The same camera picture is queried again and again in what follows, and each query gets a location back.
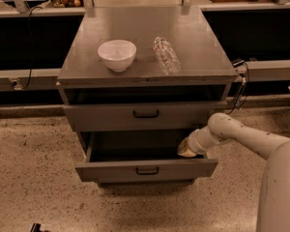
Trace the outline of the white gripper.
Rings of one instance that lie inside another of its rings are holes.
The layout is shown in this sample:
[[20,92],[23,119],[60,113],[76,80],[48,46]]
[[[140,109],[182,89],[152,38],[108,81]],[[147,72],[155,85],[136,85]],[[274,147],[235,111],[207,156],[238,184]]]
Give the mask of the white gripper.
[[201,145],[198,139],[199,130],[193,131],[179,145],[177,153],[184,158],[194,158],[196,155],[204,155],[206,149]]

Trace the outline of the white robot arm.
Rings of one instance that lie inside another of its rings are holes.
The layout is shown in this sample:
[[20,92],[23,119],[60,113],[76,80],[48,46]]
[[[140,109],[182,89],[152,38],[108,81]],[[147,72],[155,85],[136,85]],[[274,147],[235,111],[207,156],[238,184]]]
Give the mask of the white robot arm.
[[224,113],[212,115],[206,127],[194,130],[179,145],[185,158],[204,155],[234,140],[266,161],[256,232],[290,232],[290,138],[247,127]]

